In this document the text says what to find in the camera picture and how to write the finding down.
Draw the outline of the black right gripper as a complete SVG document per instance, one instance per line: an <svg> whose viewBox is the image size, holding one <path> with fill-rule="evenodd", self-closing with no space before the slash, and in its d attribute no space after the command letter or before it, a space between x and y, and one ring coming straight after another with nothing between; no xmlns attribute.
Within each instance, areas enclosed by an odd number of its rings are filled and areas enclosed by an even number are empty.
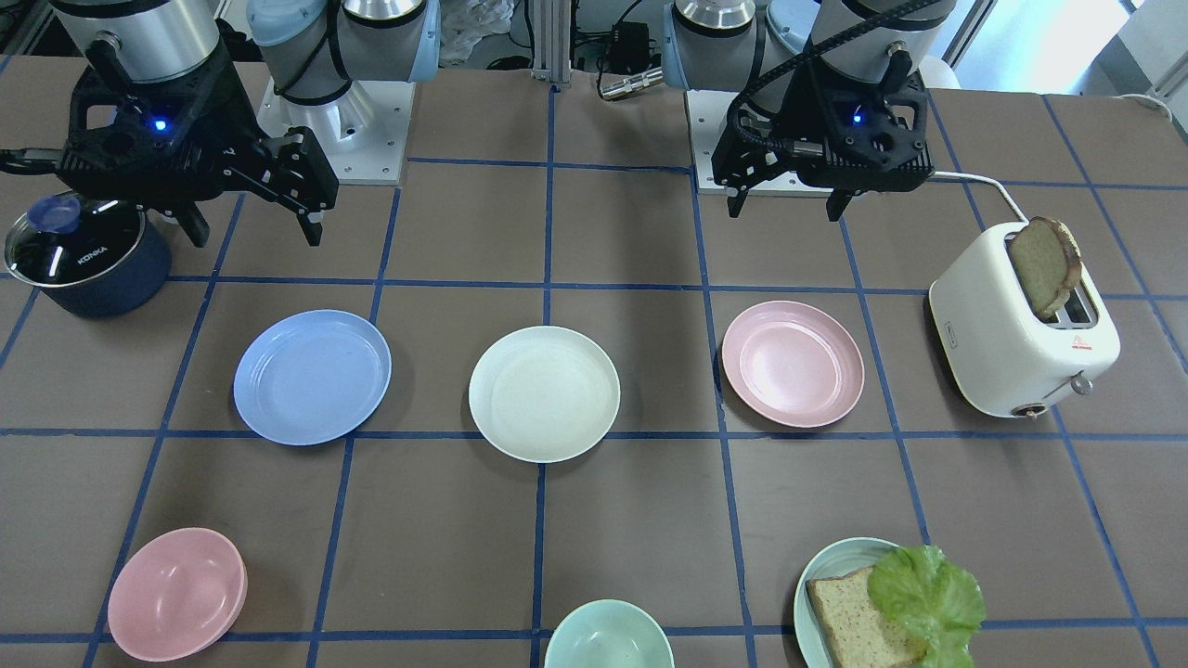
<svg viewBox="0 0 1188 668"><path fill-rule="evenodd" d="M293 212L308 245L321 245L339 177L311 130L268 136L255 122L226 48L162 82L133 81L110 46L90 46L86 59L56 166L65 185L173 212L195 247L207 246L211 228L192 203L253 193Z"/></svg>

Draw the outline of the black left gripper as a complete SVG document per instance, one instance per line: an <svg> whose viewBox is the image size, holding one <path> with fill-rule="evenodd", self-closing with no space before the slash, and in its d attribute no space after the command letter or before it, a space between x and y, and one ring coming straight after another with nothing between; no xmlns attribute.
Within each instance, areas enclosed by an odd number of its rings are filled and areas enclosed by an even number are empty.
<svg viewBox="0 0 1188 668"><path fill-rule="evenodd" d="M857 194L908 193L935 174L928 147L930 95L918 71L899 89L859 82L829 67L801 67L781 103L747 102L740 127L778 144L757 147L723 126L712 151L712 181L727 187L727 215L738 219L748 193L785 176L830 190L826 214L839 223Z"/></svg>

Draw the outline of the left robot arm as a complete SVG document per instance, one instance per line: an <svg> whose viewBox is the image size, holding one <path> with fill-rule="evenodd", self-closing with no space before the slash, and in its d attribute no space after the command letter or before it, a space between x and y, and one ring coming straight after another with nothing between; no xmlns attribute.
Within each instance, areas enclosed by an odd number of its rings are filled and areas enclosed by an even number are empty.
<svg viewBox="0 0 1188 668"><path fill-rule="evenodd" d="M710 178L738 218L756 185L792 174L828 191L836 223L865 193L933 178L920 73L952 1L819 1L794 39L794 4L666 5L661 64L682 90L729 93Z"/></svg>

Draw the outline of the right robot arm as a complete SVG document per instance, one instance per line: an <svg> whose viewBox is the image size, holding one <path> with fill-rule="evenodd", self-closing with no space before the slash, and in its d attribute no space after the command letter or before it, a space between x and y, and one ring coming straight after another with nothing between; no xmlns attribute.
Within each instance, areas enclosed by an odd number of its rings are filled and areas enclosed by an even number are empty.
<svg viewBox="0 0 1188 668"><path fill-rule="evenodd" d="M421 82L440 62L437 1L249 1L246 29L207 1L53 1L86 71L67 139L38 160L89 198L173 218L196 246L197 203L252 193L292 212L308 244L339 198L330 149L368 122L364 81Z"/></svg>

